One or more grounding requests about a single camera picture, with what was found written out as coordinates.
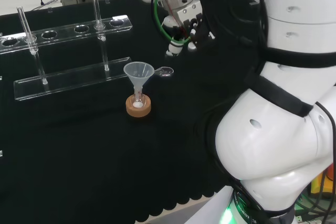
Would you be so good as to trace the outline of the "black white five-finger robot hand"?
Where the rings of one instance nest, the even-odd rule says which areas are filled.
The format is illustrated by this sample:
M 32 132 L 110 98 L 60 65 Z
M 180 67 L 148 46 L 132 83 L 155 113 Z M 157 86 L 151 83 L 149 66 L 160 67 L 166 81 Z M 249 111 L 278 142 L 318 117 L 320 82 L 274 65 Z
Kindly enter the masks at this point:
M 167 56 L 179 55 L 185 46 L 188 51 L 196 51 L 215 40 L 201 1 L 162 0 L 161 3 L 169 14 L 159 22 L 161 31 L 166 32 L 169 39 Z

